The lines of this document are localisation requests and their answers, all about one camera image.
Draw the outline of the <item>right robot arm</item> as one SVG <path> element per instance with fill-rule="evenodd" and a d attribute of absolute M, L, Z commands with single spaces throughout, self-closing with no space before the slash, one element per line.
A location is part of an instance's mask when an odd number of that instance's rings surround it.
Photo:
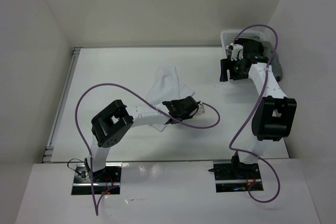
<path fill-rule="evenodd" d="M 256 38 L 238 38 L 226 47 L 219 80 L 253 81 L 260 102 L 251 118 L 251 136 L 243 151 L 232 156 L 230 174 L 243 179 L 256 171 L 259 157 L 275 142 L 290 134 L 297 103 L 281 90 L 269 59 L 276 55 L 270 44 Z"/>

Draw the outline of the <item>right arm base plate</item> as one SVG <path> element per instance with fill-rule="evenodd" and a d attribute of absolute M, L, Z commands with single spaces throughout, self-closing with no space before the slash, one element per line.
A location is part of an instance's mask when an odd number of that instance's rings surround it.
<path fill-rule="evenodd" d="M 208 172 L 214 175 L 217 193 L 247 192 L 250 186 L 250 191 L 264 190 L 258 164 L 238 169 L 231 161 L 213 162 Z"/>

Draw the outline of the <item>white skirt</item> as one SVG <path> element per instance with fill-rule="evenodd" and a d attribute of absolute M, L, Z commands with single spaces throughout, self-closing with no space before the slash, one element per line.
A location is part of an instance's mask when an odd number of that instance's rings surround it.
<path fill-rule="evenodd" d="M 157 106 L 164 101 L 180 100 L 193 96 L 194 91 L 178 79 L 174 66 L 159 67 L 154 75 L 154 83 L 146 100 Z"/>

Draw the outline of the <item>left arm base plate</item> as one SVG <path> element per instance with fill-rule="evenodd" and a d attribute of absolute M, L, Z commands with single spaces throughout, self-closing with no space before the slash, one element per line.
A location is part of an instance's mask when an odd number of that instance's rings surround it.
<path fill-rule="evenodd" d="M 121 174 L 121 163 L 107 163 L 104 172 L 97 175 L 93 181 L 94 194 L 102 195 L 106 192 L 106 195 L 119 195 Z M 71 194 L 91 195 L 90 177 L 84 164 L 76 165 Z"/>

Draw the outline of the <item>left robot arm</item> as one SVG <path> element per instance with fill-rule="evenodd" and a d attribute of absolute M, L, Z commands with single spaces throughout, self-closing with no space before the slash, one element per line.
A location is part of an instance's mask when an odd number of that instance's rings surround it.
<path fill-rule="evenodd" d="M 144 125 L 175 124 L 193 118 L 199 103 L 191 96 L 149 106 L 126 106 L 115 100 L 91 120 L 91 155 L 86 158 L 86 176 L 93 182 L 103 179 L 110 148 L 117 145 L 131 128 Z"/>

